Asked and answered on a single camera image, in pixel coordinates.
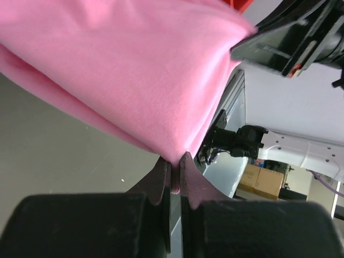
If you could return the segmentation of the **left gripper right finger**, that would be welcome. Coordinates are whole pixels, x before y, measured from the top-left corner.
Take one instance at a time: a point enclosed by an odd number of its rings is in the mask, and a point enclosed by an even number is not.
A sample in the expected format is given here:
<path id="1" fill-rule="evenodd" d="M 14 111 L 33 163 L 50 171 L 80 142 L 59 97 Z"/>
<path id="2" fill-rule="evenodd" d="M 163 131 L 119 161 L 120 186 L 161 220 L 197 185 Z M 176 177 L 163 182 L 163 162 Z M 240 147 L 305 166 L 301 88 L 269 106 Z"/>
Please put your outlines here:
<path id="1" fill-rule="evenodd" d="M 343 237 L 316 203 L 229 198 L 190 153 L 180 191 L 183 257 L 343 257 Z"/>

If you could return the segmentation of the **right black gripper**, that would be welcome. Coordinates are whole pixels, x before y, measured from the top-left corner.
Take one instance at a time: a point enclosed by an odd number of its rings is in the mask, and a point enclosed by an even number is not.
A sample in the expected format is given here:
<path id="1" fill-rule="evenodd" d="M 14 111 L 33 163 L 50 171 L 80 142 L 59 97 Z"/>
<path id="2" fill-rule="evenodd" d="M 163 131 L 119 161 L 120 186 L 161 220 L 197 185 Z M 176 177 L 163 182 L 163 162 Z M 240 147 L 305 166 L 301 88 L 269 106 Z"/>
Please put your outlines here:
<path id="1" fill-rule="evenodd" d="M 343 1 L 282 1 L 231 57 L 289 78 L 313 63 L 343 71 Z"/>

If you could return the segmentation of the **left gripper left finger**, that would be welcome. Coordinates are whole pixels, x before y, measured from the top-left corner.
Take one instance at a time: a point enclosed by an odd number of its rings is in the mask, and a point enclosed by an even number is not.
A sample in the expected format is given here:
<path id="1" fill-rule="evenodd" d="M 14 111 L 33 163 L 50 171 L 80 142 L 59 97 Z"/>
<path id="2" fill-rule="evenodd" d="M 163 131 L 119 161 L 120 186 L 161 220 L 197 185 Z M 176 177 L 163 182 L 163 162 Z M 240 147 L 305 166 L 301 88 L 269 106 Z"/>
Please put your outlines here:
<path id="1" fill-rule="evenodd" d="M 170 246 L 171 164 L 125 193 L 31 195 L 1 235 L 1 257 L 166 257 Z"/>

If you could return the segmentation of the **pink t-shirt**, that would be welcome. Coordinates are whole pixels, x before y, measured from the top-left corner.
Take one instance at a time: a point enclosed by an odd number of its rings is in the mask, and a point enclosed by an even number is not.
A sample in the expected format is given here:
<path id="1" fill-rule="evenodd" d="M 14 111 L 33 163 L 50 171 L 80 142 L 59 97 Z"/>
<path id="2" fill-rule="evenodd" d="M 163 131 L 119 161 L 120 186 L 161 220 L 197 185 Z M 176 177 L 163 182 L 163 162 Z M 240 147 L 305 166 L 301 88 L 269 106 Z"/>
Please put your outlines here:
<path id="1" fill-rule="evenodd" d="M 177 168 L 255 31 L 223 1 L 1 1 L 1 72 Z"/>

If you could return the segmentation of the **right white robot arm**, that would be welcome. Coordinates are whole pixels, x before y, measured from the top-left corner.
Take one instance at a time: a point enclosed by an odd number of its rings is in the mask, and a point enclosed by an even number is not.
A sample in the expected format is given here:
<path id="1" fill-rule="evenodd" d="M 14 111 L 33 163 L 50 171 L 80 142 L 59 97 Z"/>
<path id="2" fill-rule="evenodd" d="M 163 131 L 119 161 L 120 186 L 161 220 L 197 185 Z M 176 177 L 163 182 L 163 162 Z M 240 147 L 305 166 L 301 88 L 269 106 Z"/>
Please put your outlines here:
<path id="1" fill-rule="evenodd" d="M 228 82 L 196 155 L 271 160 L 343 180 L 343 1 L 274 1 L 231 48 Z"/>

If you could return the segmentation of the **red plastic bin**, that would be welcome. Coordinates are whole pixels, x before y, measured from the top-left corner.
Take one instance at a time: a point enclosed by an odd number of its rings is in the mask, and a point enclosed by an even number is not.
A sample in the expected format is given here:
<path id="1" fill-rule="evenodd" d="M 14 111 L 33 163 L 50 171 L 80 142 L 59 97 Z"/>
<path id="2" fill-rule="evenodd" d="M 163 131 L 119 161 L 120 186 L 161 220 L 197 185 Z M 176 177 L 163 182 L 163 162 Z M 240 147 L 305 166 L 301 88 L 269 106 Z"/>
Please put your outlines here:
<path id="1" fill-rule="evenodd" d="M 227 0 L 226 2 L 235 10 L 243 14 L 254 0 Z"/>

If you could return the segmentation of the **cardboard boxes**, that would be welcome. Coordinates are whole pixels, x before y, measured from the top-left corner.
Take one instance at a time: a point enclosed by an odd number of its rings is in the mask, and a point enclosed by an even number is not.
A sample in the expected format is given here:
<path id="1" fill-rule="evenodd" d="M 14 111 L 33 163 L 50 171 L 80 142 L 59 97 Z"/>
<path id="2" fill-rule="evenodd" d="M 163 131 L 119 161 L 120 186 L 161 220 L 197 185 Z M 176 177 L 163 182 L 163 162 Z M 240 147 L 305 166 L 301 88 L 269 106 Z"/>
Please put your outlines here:
<path id="1" fill-rule="evenodd" d="M 241 176 L 238 189 L 258 196 L 278 200 L 284 174 L 248 164 Z"/>

